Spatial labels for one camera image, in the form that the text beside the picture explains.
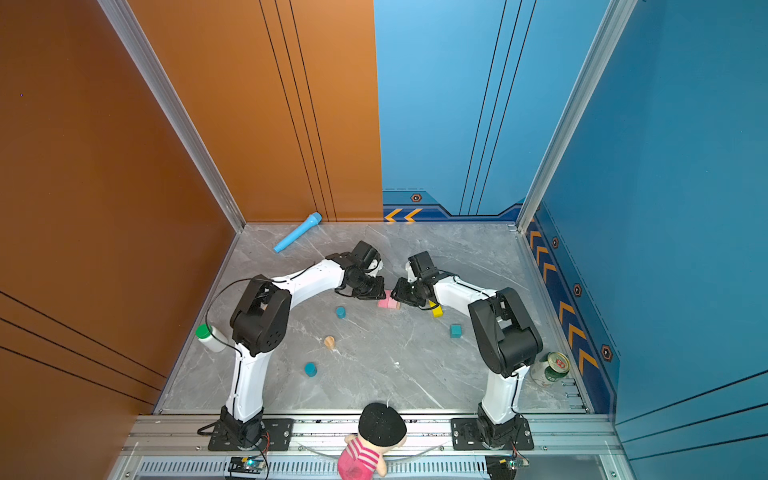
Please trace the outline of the dark pink wood block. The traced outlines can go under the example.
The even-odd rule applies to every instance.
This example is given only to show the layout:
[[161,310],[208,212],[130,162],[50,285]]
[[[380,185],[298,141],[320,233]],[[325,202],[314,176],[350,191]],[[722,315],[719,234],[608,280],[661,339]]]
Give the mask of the dark pink wood block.
[[377,306],[382,309],[395,309],[401,308],[401,303],[392,296],[391,290],[385,291],[385,296],[377,302]]

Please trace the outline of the large teal cylinder block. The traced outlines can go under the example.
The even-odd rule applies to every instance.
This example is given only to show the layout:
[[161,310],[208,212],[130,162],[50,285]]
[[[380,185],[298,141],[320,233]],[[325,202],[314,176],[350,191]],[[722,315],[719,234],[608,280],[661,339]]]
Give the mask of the large teal cylinder block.
[[304,371],[308,377],[315,377],[318,373],[317,366],[314,362],[308,362],[304,367]]

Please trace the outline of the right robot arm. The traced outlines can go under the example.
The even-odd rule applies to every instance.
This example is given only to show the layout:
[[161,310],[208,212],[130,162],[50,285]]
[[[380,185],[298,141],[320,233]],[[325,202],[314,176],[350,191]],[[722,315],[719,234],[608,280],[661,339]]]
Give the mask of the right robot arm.
[[543,350],[543,340],[519,293],[467,283],[435,266],[428,252],[408,258],[407,276],[392,297],[422,310],[448,307],[471,320],[480,356],[488,368],[478,405],[479,441],[488,449],[531,451],[533,436],[519,411],[524,379]]

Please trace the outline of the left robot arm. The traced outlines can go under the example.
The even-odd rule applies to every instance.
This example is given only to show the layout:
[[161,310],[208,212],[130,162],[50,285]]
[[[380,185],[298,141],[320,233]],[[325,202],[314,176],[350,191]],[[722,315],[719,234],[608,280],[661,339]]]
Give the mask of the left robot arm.
[[296,273],[250,278],[230,318],[235,366],[230,394],[214,429],[241,450],[263,447],[263,389],[272,352],[286,337],[293,307],[326,291],[359,300],[384,298],[380,253],[360,241]]

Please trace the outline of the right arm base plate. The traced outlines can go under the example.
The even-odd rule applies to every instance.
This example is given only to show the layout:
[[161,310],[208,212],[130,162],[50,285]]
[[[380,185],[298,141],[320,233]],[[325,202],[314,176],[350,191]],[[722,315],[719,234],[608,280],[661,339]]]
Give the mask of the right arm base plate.
[[517,450],[535,448],[532,430],[521,415],[495,425],[485,418],[453,418],[450,421],[453,448],[468,450]]

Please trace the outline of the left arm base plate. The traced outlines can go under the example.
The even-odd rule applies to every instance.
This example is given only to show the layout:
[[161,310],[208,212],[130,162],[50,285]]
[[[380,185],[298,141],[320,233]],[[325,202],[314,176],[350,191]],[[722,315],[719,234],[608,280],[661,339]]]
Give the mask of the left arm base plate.
[[289,450],[294,421],[290,418],[267,418],[261,420],[260,437],[253,443],[239,445],[235,436],[217,421],[209,437],[207,450],[212,452],[285,452]]

